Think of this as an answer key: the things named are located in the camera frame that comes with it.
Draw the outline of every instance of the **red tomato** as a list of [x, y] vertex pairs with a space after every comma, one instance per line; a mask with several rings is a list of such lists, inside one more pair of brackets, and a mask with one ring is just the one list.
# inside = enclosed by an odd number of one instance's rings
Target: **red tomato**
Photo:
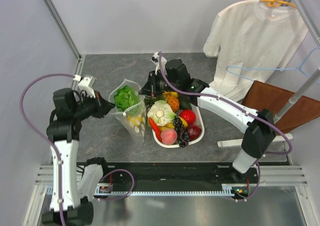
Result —
[[182, 117], [188, 125], [193, 124], [196, 121], [196, 115], [192, 110], [186, 109], [180, 113], [180, 117]]
[[201, 128], [196, 125], [190, 125], [186, 130], [188, 132], [190, 141], [196, 140], [202, 132]]

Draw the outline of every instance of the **lettuce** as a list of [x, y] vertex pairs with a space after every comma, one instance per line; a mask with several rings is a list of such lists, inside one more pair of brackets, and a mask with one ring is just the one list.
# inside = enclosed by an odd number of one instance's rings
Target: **lettuce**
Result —
[[140, 102], [140, 99], [134, 89], [129, 86], [124, 86], [122, 89], [118, 89], [113, 98], [115, 101], [115, 106], [123, 112], [127, 108], [132, 107]]
[[172, 111], [171, 106], [164, 100], [156, 101], [147, 116], [151, 117], [157, 126], [165, 126], [171, 123], [175, 118], [175, 113]]

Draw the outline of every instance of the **clothes hanger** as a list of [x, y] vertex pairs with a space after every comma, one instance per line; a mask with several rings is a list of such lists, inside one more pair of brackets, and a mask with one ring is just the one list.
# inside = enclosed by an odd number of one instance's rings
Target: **clothes hanger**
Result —
[[300, 64], [298, 67], [296, 67], [296, 68], [283, 68], [283, 69], [280, 69], [280, 68], [251, 68], [251, 69], [247, 69], [247, 68], [238, 67], [238, 66], [227, 66], [227, 67], [226, 67], [226, 71], [229, 72], [229, 73], [231, 73], [231, 74], [233, 74], [233, 75], [236, 75], [236, 76], [241, 77], [241, 78], [245, 78], [245, 79], [250, 80], [250, 81], [253, 81], [253, 82], [255, 81], [254, 79], [249, 78], [249, 77], [242, 76], [242, 75], [237, 74], [237, 73], [235, 73], [235, 72], [229, 71], [228, 69], [229, 69], [229, 68], [238, 68], [238, 69], [243, 69], [243, 70], [245, 70], [245, 71], [252, 71], [252, 70], [294, 71], [294, 70], [299, 69], [299, 71], [300, 71], [301, 73], [303, 73], [303, 74], [306, 75], [307, 77], [310, 77], [310, 75], [309, 75], [308, 73], [306, 73], [306, 72], [304, 72], [304, 71], [302, 70], [302, 67], [304, 66], [304, 64], [306, 63], [306, 61], [308, 60], [308, 58], [311, 56], [311, 54], [312, 54], [315, 50], [317, 50], [317, 49], [320, 49], [320, 47], [314, 48], [314, 49], [308, 54], [308, 56], [301, 62], [301, 64]]
[[278, 1], [278, 0], [260, 0], [260, 1], [265, 2], [268, 7], [278, 7], [278, 6], [281, 6], [282, 4], [296, 7], [295, 4], [292, 4], [289, 2], [284, 2], [284, 1]]

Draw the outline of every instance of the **green lettuce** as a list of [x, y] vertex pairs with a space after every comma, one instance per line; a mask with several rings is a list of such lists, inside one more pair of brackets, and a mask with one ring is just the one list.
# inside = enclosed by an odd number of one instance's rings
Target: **green lettuce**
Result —
[[115, 101], [115, 106], [123, 112], [127, 108], [132, 107], [140, 102], [140, 99], [136, 95], [134, 89], [129, 86], [124, 86], [122, 89], [118, 89], [116, 91], [116, 95], [113, 98]]

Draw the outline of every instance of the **orange hanger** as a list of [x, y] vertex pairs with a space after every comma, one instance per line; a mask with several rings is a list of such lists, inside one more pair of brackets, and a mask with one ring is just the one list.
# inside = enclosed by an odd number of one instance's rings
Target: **orange hanger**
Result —
[[265, 2], [268, 7], [278, 7], [282, 4], [286, 4], [292, 7], [296, 7], [295, 4], [284, 2], [284, 1], [278, 1], [278, 0], [260, 0], [261, 2]]

